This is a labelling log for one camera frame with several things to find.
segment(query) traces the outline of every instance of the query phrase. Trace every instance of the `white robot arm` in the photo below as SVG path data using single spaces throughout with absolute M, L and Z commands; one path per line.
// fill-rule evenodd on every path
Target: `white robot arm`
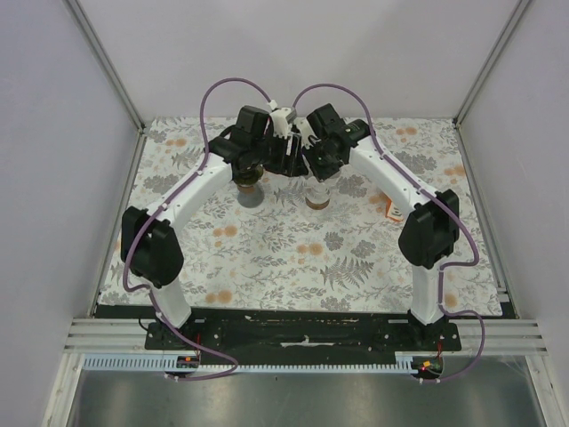
M 181 234 L 199 206 L 215 191 L 229 181 L 253 185 L 259 179 L 259 165 L 285 176 L 312 172 L 320 181 L 325 181 L 343 165 L 350 164 L 378 185 L 403 214 L 406 222 L 399 247 L 413 268 L 411 314 L 421 325 L 437 322 L 443 317 L 437 304 L 438 265 L 453 251 L 453 243 L 458 239 L 458 230 L 448 215 L 415 191 L 393 165 L 380 157 L 369 136 L 369 127 L 363 121 L 346 124 L 330 104 L 306 119 L 296 118 L 294 109 L 271 107 L 271 113 L 244 107 L 236 124 L 227 132 L 229 138 L 219 136 L 209 141 L 211 154 L 205 169 L 157 216 L 155 226 L 149 228 L 136 248 L 132 272 L 152 284 L 164 315 L 179 327 L 191 314 L 178 280 L 183 256 L 176 235 Z M 398 165 L 414 177 L 405 165 L 400 162 Z M 155 212 L 187 177 L 147 210 L 131 206 L 124 213 L 123 260 L 133 236 L 148 219 L 147 211 Z M 450 190 L 437 193 L 427 183 L 417 181 L 458 214 L 458 198 L 454 193 Z

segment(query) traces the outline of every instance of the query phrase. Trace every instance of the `floral tablecloth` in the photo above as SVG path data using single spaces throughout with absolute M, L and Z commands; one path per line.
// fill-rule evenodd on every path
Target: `floral tablecloth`
M 212 118 L 210 137 L 234 123 Z M 413 172 L 461 199 L 461 218 L 481 253 L 475 268 L 448 270 L 449 310 L 473 309 L 500 315 L 493 273 L 469 194 L 450 120 L 377 119 L 385 145 Z M 200 158 L 196 118 L 158 118 L 132 189 L 130 205 L 146 206 L 165 193 Z M 331 188 L 322 211 L 304 200 L 304 178 L 265 173 L 264 201 L 244 208 L 235 184 L 218 191 L 179 236 L 185 265 L 180 274 L 193 306 L 280 310 L 402 312 L 411 306 L 411 268 L 397 247 L 403 224 L 385 217 L 387 198 L 351 166 Z M 149 304 L 146 291 L 127 294 L 121 286 L 120 243 L 100 290 L 102 304 Z M 461 236 L 453 259 L 470 259 Z M 133 283 L 138 278 L 131 276 Z

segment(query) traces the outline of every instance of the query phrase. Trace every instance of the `white cable tray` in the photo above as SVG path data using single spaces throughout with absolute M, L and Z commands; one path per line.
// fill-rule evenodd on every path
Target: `white cable tray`
M 162 354 L 85 354 L 86 371 L 195 372 L 194 368 L 176 367 L 179 355 Z M 236 372 L 257 374 L 416 374 L 411 368 L 413 357 L 396 356 L 393 365 L 244 365 Z M 204 365 L 197 372 L 221 372 L 231 365 Z

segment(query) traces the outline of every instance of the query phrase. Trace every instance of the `metal floor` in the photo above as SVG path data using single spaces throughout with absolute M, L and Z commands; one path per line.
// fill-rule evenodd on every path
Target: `metal floor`
M 450 374 L 468 361 L 446 358 Z M 68 427 L 545 426 L 524 358 L 484 358 L 457 381 L 409 376 L 233 375 L 175 383 L 158 373 L 83 371 Z

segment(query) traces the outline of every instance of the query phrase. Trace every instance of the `gray wall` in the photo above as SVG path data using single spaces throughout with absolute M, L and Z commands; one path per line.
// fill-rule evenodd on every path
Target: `gray wall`
M 63 3 L 0 13 L 0 420 L 38 425 L 136 140 Z
M 453 117 L 516 0 L 81 0 L 146 120 L 197 116 L 207 87 L 248 77 L 281 105 L 324 81 L 365 97 L 376 117 Z M 224 88 L 210 116 L 255 94 Z M 302 111 L 347 95 L 312 94 Z
M 569 3 L 522 21 L 463 127 L 522 313 L 569 398 Z

